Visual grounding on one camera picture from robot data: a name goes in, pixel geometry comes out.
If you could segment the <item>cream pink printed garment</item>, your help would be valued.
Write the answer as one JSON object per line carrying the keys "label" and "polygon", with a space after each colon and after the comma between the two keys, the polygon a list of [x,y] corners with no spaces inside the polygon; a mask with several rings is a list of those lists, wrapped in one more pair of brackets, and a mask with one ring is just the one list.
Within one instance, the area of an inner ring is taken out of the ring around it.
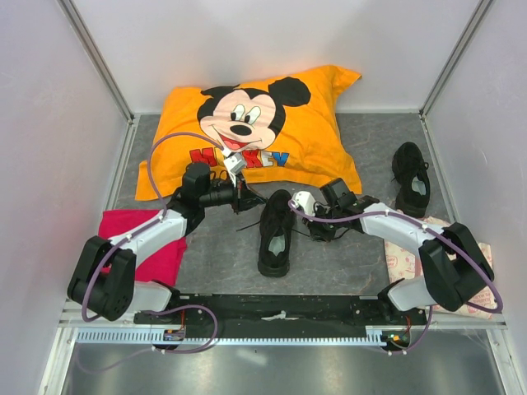
{"label": "cream pink printed garment", "polygon": [[[451,225],[447,221],[443,221],[433,216],[423,218],[422,221],[426,222],[427,224],[439,225],[440,227],[447,227]],[[482,242],[478,242],[478,246],[481,249],[483,256],[487,259],[490,268],[493,268],[491,246]],[[401,278],[413,279],[414,277],[420,277],[422,275],[422,265],[419,258],[416,258],[416,256],[409,251],[402,249],[398,245],[386,240],[385,259],[390,283],[395,282]],[[495,309],[497,307],[497,302],[494,299],[493,293],[488,287],[485,287],[483,290],[479,291],[470,300],[470,302],[486,309]],[[440,307],[438,304],[433,306],[433,309],[434,313],[451,313],[466,317],[492,319],[492,313],[476,309],[473,306],[466,304],[461,306],[455,312],[450,312]]]}

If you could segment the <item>folded magenta cloth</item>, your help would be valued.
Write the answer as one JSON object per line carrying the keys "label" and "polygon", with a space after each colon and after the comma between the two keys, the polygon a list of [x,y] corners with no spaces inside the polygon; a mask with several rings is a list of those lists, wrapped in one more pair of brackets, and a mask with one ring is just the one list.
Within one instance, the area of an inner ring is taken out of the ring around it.
{"label": "folded magenta cloth", "polygon": [[[150,220],[158,210],[118,209],[104,211],[98,229],[98,235],[109,239],[131,230]],[[174,286],[180,270],[184,252],[187,249],[186,239],[179,239],[167,244],[147,258],[135,272],[135,280],[142,282],[160,281]]]}

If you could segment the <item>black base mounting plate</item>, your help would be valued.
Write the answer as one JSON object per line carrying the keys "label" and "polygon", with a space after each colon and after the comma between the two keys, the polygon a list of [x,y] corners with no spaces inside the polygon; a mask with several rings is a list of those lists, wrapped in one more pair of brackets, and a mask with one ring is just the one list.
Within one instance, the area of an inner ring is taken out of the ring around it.
{"label": "black base mounting plate", "polygon": [[422,309],[399,312],[375,296],[355,295],[236,295],[180,294],[171,298],[168,308],[196,304],[166,316],[135,314],[136,324],[183,324],[192,335],[210,337],[212,318],[203,309],[210,309],[218,321],[217,335],[260,336],[359,336],[367,326],[420,326],[427,318]]}

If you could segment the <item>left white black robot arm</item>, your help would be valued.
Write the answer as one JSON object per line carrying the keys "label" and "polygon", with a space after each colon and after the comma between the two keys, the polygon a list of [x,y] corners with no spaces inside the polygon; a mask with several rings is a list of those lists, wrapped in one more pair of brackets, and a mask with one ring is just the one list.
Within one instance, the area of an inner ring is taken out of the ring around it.
{"label": "left white black robot arm", "polygon": [[86,322],[104,318],[115,321],[144,306],[162,323],[180,316],[180,302],[159,281],[139,282],[136,270],[166,245],[197,229],[208,207],[231,206],[247,211],[266,202],[252,191],[242,174],[245,160],[235,154],[224,161],[226,179],[213,179],[209,165],[189,165],[182,184],[170,201],[151,219],[110,239],[89,238],[68,285],[68,298],[81,306]]}

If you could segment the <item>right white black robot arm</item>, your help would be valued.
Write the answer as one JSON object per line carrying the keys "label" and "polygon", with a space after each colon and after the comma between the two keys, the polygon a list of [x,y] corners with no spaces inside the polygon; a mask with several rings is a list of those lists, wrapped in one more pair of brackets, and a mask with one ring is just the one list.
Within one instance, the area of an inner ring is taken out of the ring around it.
{"label": "right white black robot arm", "polygon": [[421,263],[421,275],[397,280],[381,291],[383,299],[376,310],[383,322],[397,323],[408,310],[424,306],[439,305],[455,312],[464,305],[472,306],[473,297],[484,289],[492,292],[495,310],[501,311],[494,272],[465,225],[427,224],[374,197],[356,197],[342,179],[331,181],[320,191],[323,203],[307,191],[295,193],[289,202],[312,239],[330,241],[338,229],[356,230],[395,244]]}

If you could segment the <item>black sneaker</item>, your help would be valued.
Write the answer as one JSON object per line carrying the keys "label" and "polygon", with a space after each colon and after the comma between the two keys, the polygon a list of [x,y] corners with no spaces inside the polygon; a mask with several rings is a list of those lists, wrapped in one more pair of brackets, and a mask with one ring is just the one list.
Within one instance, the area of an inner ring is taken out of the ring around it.
{"label": "black sneaker", "polygon": [[431,196],[428,163],[414,142],[405,142],[394,153],[392,172],[399,184],[395,208],[408,216],[423,218]]}
{"label": "black sneaker", "polygon": [[239,229],[259,227],[258,270],[264,277],[284,277],[290,270],[291,237],[296,231],[296,214],[289,207],[291,199],[287,190],[275,191],[267,200],[259,220]]}

